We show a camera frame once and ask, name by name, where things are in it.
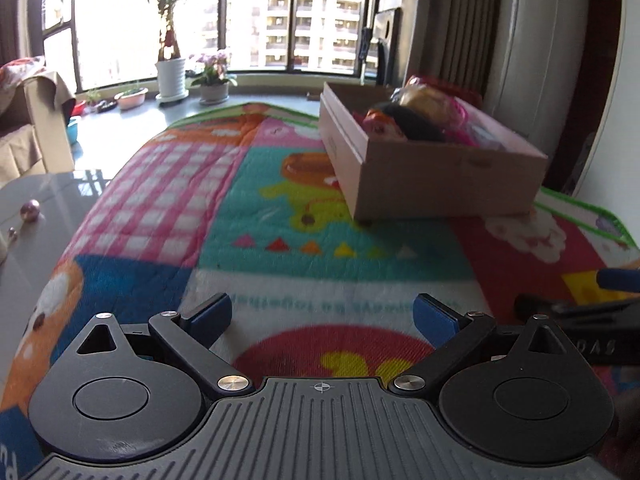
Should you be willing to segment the pink cardboard box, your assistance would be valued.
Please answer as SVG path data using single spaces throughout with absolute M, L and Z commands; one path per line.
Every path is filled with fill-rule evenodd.
M 325 84 L 319 131 L 356 220 L 525 214 L 547 170 L 547 156 L 469 103 L 474 122 L 501 150 L 451 143 L 373 140 L 356 114 L 390 96 L 384 87 Z

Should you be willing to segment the pink toy basket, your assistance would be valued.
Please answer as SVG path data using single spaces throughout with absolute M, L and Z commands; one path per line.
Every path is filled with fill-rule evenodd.
M 448 143 L 483 150 L 504 150 L 503 144 L 478 122 L 474 122 L 456 98 L 448 98 L 448 102 L 448 119 L 445 128 L 442 129 Z

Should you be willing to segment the black plush toy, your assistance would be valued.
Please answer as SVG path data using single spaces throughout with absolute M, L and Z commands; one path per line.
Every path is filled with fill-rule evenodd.
M 411 108 L 401 106 L 395 102 L 378 103 L 376 110 L 393 118 L 401 132 L 410 141 L 424 141 L 442 143 L 445 135 L 441 128 L 435 126 L 427 118 Z

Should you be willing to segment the small packaged bread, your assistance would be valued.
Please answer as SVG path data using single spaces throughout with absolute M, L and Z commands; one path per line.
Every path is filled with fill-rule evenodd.
M 405 142 L 407 137 L 396 124 L 393 117 L 388 116 L 382 110 L 368 110 L 364 116 L 361 127 L 371 139 L 387 142 Z

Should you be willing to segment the large packaged bread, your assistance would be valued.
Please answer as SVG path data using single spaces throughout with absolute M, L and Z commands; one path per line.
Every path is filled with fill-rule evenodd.
M 425 78 L 412 76 L 403 87 L 392 94 L 392 101 L 421 114 L 434 125 L 446 126 L 449 112 L 448 98 L 454 98 L 443 92 Z

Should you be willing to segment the colourful cartoon play mat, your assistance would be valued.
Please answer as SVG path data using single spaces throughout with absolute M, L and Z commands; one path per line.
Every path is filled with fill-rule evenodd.
M 2 477 L 42 461 L 28 402 L 98 313 L 140 324 L 223 292 L 215 351 L 254 380 L 388 382 L 433 349 L 413 325 L 422 292 L 510 325 L 521 294 L 611 301 L 599 270 L 638 263 L 612 214 L 548 191 L 521 217 L 356 222 L 314 118 L 250 103 L 180 120 L 119 171 L 43 286 L 2 396 Z

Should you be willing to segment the pink metallic ball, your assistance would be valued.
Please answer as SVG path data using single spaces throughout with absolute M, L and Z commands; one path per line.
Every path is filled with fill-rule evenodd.
M 38 200 L 28 200 L 21 206 L 20 217 L 25 223 L 36 222 L 40 216 L 40 203 Z

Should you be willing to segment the white air conditioner column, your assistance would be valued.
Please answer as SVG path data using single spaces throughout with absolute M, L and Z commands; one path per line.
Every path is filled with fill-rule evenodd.
M 549 156 L 582 62 L 588 0 L 499 0 L 484 111 Z

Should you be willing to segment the blue plastic basin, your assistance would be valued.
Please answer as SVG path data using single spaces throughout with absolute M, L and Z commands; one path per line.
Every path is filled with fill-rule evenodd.
M 79 118 L 72 116 L 66 126 L 67 140 L 70 145 L 77 143 Z

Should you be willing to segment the small planter bowl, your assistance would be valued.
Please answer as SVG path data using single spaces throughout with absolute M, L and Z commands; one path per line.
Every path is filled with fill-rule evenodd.
M 148 91 L 149 89 L 145 87 L 132 88 L 117 93 L 116 96 L 114 96 L 114 100 L 119 110 L 126 112 L 127 110 L 133 110 L 141 106 L 146 99 Z

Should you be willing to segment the pink flower pot plant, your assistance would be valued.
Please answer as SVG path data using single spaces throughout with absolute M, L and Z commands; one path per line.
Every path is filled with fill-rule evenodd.
M 200 92 L 202 105 L 220 104 L 229 99 L 230 88 L 238 83 L 229 74 L 229 57 L 225 50 L 203 53 L 196 61 L 201 69 L 193 78 L 191 87 Z

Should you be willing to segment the beige sofa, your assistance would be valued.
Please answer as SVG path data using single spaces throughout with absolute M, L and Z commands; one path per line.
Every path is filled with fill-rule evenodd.
M 76 96 L 42 56 L 1 67 L 1 184 L 74 169 L 67 124 Z

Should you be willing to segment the tall plant white pot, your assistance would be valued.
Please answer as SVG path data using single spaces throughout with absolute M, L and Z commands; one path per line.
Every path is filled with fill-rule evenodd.
M 175 7 L 178 0 L 155 0 L 160 28 L 155 64 L 157 71 L 157 99 L 161 103 L 175 103 L 188 96 L 186 91 L 186 60 L 181 54 L 176 28 Z

